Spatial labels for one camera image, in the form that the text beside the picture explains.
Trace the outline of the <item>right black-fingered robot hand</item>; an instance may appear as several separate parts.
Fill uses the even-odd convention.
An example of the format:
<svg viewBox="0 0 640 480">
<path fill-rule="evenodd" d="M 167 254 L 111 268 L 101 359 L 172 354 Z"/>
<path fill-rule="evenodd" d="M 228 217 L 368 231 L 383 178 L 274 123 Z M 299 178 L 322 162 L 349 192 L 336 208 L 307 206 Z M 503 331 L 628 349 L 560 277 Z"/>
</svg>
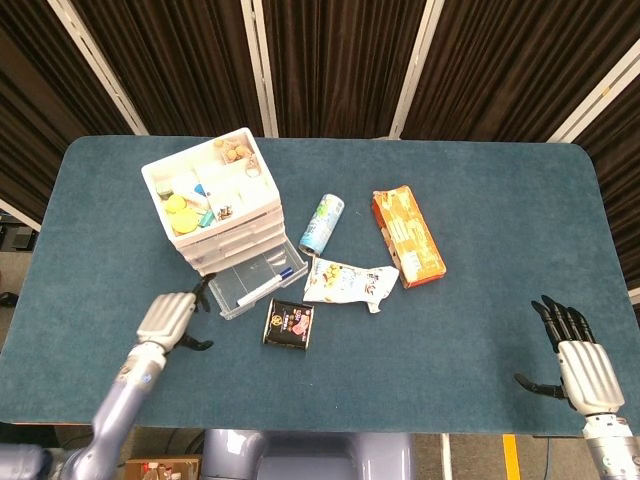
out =
<svg viewBox="0 0 640 480">
<path fill-rule="evenodd" d="M 533 394 L 567 401 L 585 417 L 617 413 L 625 399 L 611 360 L 586 317 L 546 295 L 533 300 L 531 306 L 558 361 L 560 383 L 536 383 L 521 373 L 514 375 L 515 381 Z"/>
</svg>

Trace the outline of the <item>left black-fingered robot hand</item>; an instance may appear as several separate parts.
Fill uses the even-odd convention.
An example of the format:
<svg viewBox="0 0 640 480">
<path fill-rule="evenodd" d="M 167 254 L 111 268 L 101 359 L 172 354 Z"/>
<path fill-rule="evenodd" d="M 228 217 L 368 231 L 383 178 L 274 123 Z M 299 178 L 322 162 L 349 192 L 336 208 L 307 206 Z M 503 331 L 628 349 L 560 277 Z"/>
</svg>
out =
<svg viewBox="0 0 640 480">
<path fill-rule="evenodd" d="M 187 333 L 187 328 L 194 313 L 211 311 L 205 290 L 215 277 L 215 273 L 205 275 L 191 291 L 159 295 L 138 327 L 138 343 L 154 343 L 166 354 L 176 347 L 193 351 L 211 348 L 212 340 L 199 341 Z"/>
</svg>

